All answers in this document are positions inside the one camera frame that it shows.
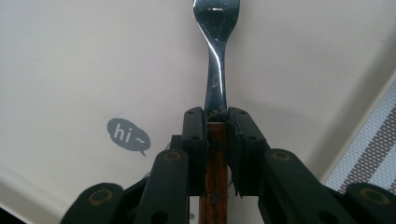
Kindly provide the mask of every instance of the striped fabric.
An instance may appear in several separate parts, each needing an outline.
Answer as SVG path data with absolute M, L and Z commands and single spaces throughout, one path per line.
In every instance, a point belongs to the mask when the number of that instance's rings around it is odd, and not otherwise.
M 368 182 L 396 194 L 396 82 L 338 162 L 325 185 L 342 193 Z

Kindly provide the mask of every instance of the wooden stick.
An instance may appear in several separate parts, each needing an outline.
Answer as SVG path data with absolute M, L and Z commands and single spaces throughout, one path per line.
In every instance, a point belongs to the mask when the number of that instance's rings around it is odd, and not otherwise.
M 226 123 L 208 123 L 206 196 L 200 200 L 199 224 L 226 224 L 228 175 L 224 152 L 227 145 Z

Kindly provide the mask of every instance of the fork handle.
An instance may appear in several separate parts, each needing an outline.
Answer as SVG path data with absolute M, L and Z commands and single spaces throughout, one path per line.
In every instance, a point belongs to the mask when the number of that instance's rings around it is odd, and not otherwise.
M 224 56 L 225 43 L 207 43 L 209 46 L 209 71 L 206 85 L 205 112 L 209 122 L 227 119 L 225 94 Z
M 206 195 L 200 199 L 199 224 L 226 224 L 228 201 L 228 167 L 225 161 L 227 124 L 208 123 L 210 147 L 206 161 Z

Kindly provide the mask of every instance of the gray speech bubble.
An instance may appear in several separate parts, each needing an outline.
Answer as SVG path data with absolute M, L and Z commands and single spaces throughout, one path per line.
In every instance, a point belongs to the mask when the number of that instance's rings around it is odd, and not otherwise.
M 149 136 L 131 121 L 126 119 L 111 119 L 107 124 L 111 140 L 120 147 L 139 151 L 146 156 L 145 150 L 150 147 Z

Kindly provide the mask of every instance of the fork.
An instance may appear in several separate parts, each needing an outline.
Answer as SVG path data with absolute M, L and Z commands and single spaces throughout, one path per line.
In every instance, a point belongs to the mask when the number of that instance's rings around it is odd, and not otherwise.
M 204 111 L 208 121 L 224 122 L 227 119 L 225 47 L 238 20 L 239 0 L 193 0 L 193 11 L 209 46 Z

